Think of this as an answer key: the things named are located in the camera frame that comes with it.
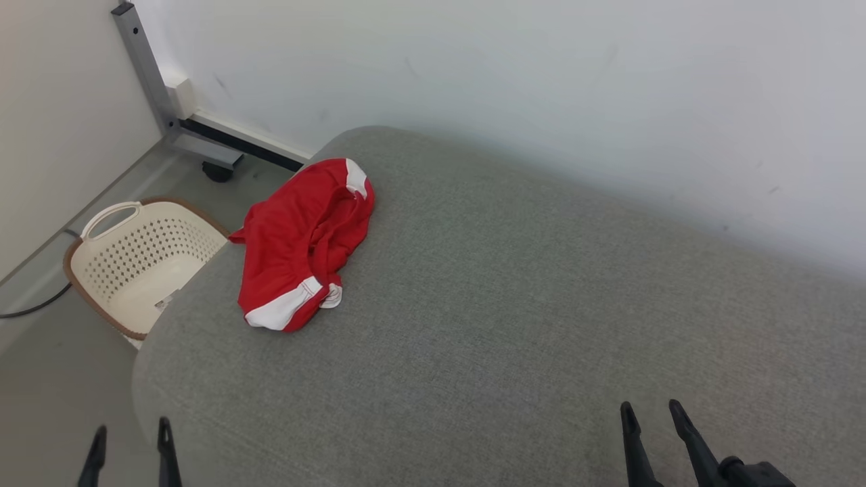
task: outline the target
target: caster wheel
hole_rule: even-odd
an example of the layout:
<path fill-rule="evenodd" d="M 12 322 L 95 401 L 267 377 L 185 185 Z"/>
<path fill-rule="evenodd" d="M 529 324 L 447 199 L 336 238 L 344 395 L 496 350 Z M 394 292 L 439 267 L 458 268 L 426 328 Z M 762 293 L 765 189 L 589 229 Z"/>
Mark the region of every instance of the caster wheel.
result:
<path fill-rule="evenodd" d="M 202 163 L 202 172 L 207 176 L 211 181 L 216 183 L 224 183 L 231 179 L 231 175 L 235 172 L 231 169 L 226 169 L 222 166 L 217 166 L 216 164 L 211 164 L 210 162 Z"/>

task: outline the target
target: label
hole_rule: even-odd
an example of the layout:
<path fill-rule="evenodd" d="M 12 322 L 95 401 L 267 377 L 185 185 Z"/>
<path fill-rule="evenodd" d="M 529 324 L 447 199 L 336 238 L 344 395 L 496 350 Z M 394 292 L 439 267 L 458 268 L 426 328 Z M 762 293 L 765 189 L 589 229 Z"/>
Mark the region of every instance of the label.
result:
<path fill-rule="evenodd" d="M 168 306 L 168 303 L 170 303 L 171 300 L 174 299 L 174 293 L 178 292 L 179 290 L 180 290 L 180 289 L 175 289 L 174 291 L 171 292 L 171 294 L 169 294 L 168 296 L 164 297 L 164 298 L 162 299 L 162 301 L 160 301 L 160 302 L 154 304 L 153 307 L 156 308 L 157 311 L 158 311 L 160 314 L 162 314 L 162 312 L 165 311 L 165 307 Z"/>

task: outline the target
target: basket handle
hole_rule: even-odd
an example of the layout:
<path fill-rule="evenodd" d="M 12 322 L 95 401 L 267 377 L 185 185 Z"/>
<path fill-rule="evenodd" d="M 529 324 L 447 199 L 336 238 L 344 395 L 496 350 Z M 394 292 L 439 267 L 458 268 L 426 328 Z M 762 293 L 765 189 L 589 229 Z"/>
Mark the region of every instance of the basket handle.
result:
<path fill-rule="evenodd" d="M 132 215 L 124 218 L 122 222 L 116 224 L 115 226 L 109 228 L 108 230 L 103 231 L 102 233 L 100 233 L 96 237 L 90 237 L 90 232 L 93 231 L 94 228 L 96 227 L 96 225 L 100 224 L 100 222 L 102 220 L 108 218 L 110 215 L 113 215 L 114 213 L 117 213 L 118 211 L 126 210 L 129 208 L 133 208 L 135 210 L 135 212 Z M 84 225 L 84 230 L 81 231 L 81 240 L 87 241 L 87 240 L 96 240 L 98 238 L 103 238 L 105 235 L 108 235 L 112 231 L 115 231 L 118 228 L 120 228 L 121 226 L 123 226 L 123 224 L 125 224 L 129 220 L 132 220 L 133 218 L 137 217 L 139 215 L 139 213 L 141 213 L 141 203 L 138 201 L 127 201 L 125 203 L 117 203 L 116 205 L 111 205 L 111 206 L 107 207 L 105 210 L 97 213 L 95 217 L 91 218 L 90 221 L 87 222 L 86 225 Z"/>

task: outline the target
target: white plastic basket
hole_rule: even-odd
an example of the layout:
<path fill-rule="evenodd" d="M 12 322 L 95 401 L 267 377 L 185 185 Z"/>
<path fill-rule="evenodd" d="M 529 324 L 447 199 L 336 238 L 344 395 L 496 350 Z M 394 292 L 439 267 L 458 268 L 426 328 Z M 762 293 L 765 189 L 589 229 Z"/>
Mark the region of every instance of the white plastic basket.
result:
<path fill-rule="evenodd" d="M 133 213 L 91 236 L 119 211 Z M 227 242 L 229 233 L 184 201 L 153 198 L 110 206 L 67 252 L 69 281 L 135 347 L 172 299 Z"/>

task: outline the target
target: gray sofa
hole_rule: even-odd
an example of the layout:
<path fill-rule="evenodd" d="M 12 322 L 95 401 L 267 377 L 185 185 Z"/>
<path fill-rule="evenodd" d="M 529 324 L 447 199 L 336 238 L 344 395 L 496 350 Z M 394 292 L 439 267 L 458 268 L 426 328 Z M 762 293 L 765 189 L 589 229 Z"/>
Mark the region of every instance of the gray sofa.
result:
<path fill-rule="evenodd" d="M 342 303 L 247 326 L 227 245 L 148 336 L 133 396 L 189 486 L 695 485 L 667 401 L 721 459 L 866 478 L 866 292 L 416 133 L 343 133 L 377 192 Z"/>

